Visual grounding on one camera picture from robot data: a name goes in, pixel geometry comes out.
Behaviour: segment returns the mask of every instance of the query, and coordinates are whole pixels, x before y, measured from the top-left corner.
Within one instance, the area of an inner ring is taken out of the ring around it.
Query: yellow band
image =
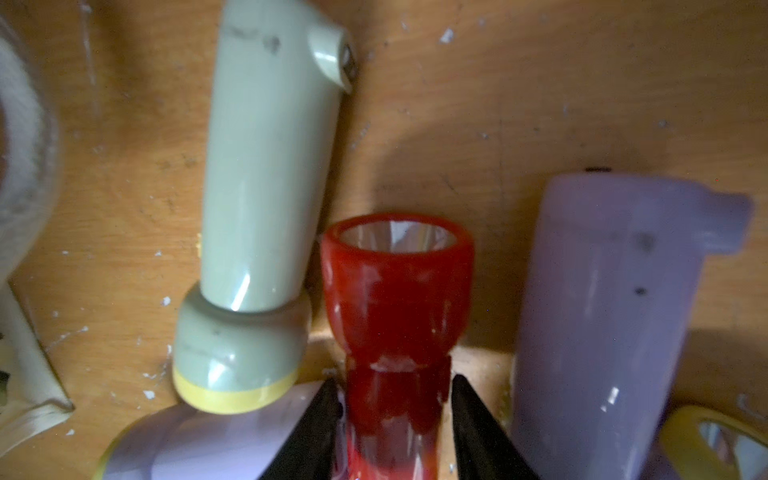
[[[120,445],[120,442],[123,441],[123,437],[126,436],[126,434],[136,426],[137,423],[139,423],[141,420],[146,419],[146,416],[139,417],[138,419],[134,420],[129,426],[122,429],[120,433],[118,433],[118,436],[114,437],[114,440],[110,442],[107,449],[104,451],[104,453],[101,455],[101,457],[98,459],[98,464],[96,464],[96,472],[94,472],[94,476],[91,478],[91,480],[102,480],[104,478],[104,473],[107,472],[107,464],[109,463],[109,458],[114,453],[114,450]]]
[[[203,412],[234,415],[252,412],[274,402],[290,389],[299,377],[293,370],[275,383],[243,392],[215,392],[194,385],[174,367],[174,386],[186,403]]]
[[[698,406],[676,410],[659,432],[659,444],[682,480],[738,480],[737,465],[720,461],[701,435],[699,425],[715,422],[763,445],[768,439],[752,427],[722,413]]]

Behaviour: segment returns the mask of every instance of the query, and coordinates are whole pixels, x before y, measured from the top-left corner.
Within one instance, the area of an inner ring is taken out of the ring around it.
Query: yellow cap
[[[185,379],[174,367],[174,386],[186,403],[198,410],[218,415],[252,412],[274,402],[296,383],[299,370],[267,386],[242,392],[216,392],[197,386]]]
[[[676,410],[659,432],[659,444],[681,480],[739,480],[738,464],[723,462],[700,433],[700,425],[712,422],[768,445],[757,430],[727,415],[698,406]]]

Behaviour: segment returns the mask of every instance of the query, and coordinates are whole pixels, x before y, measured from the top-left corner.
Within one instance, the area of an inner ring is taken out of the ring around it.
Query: pale green plastic
[[[306,293],[268,313],[235,313],[208,303],[196,284],[181,304],[174,368],[215,392],[260,389],[298,368],[312,307]]]
[[[346,33],[295,0],[230,0],[205,172],[205,298],[237,312],[301,291],[325,190]]]
[[[200,287],[181,305],[174,350],[196,387],[244,392],[298,369],[311,317],[302,284],[350,55],[346,31],[305,2],[224,6]]]

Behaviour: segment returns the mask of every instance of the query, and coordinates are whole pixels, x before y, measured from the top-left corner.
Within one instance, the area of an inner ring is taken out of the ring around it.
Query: red plastic cap
[[[348,364],[349,478],[437,478],[438,430],[450,379],[449,356],[416,372]]]
[[[377,232],[399,245],[377,245]],[[321,255],[331,329],[358,364],[412,372],[440,362],[464,332],[475,248],[459,225],[418,214],[356,217],[326,231]]]

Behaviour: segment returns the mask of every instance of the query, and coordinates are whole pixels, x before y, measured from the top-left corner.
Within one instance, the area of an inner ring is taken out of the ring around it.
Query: wood grain
[[[158,382],[142,373],[162,373],[176,307],[198,276],[221,4],[82,5],[0,7],[58,106],[65,163],[58,208],[13,287],[43,346],[89,327],[49,352],[76,413],[0,458],[0,478],[89,478],[119,431],[177,401],[166,376]],[[737,407],[746,393],[750,408],[768,414],[765,2],[322,0],[320,7],[356,37],[361,63],[356,93],[343,105],[322,223],[417,210],[473,232],[474,308],[455,368],[495,411],[508,378],[495,365],[506,370],[513,351],[542,188],[557,173],[611,166],[753,195],[746,249],[707,260],[674,400],[768,432]],[[444,45],[447,28],[455,36]],[[308,287],[315,334],[327,337],[316,255]],[[338,360],[331,345],[313,344],[303,379]],[[148,400],[145,389],[157,397]],[[69,429],[73,436],[65,436]]]

